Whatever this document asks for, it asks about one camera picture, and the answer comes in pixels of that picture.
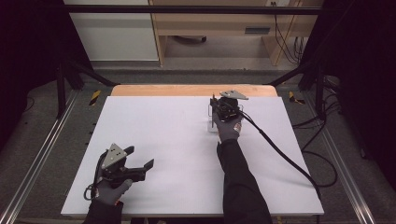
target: white panel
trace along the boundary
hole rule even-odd
[[[148,5],[147,0],[64,0],[67,5]],[[91,61],[158,61],[149,14],[71,13]]]
[[[63,215],[84,216],[99,156],[112,143],[134,146],[129,168],[154,159],[144,182],[122,196],[123,213],[134,216],[218,216],[222,214],[223,172],[216,153],[218,136],[207,131],[209,97],[108,97]],[[307,171],[289,117],[278,97],[240,102],[276,145]],[[323,214],[309,181],[284,161],[252,125],[243,121],[239,144],[272,215]]]

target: silver mounting plate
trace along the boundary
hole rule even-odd
[[[248,98],[244,94],[236,90],[221,91],[220,95],[231,99],[248,100]]]
[[[111,144],[111,147],[108,150],[105,159],[103,160],[102,169],[106,169],[110,165],[116,163],[117,161],[122,160],[125,157],[127,157],[127,153],[124,150],[122,150],[122,148],[120,148],[114,143]]]

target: hand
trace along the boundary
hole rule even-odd
[[[218,126],[219,138],[221,142],[224,142],[228,139],[238,139],[242,129],[242,116],[238,115],[238,118],[236,119],[223,122],[219,119],[217,113],[213,113],[212,119],[216,123],[216,126]]]
[[[121,195],[132,186],[132,183],[131,179],[127,179],[118,188],[113,189],[110,186],[110,182],[103,179],[98,184],[96,200],[107,205],[117,205]]]

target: black curtain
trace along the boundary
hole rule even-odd
[[[324,6],[346,8],[350,2],[327,0]],[[340,79],[339,99],[361,148],[396,189],[395,14],[394,0],[355,1],[319,56],[324,75]],[[312,59],[340,17],[318,17],[302,63]],[[316,74],[316,69],[307,70],[300,85],[312,85]]]
[[[62,60],[92,69],[69,14],[44,10],[44,4],[64,2],[0,0],[0,149],[21,118],[27,93],[55,80]],[[65,76],[82,82],[76,70]]]

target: black sleeve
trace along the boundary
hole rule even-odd
[[[82,224],[121,224],[123,203],[107,205],[93,199]]]
[[[218,145],[218,156],[224,171],[223,212],[226,224],[272,224],[267,203],[237,140]]]

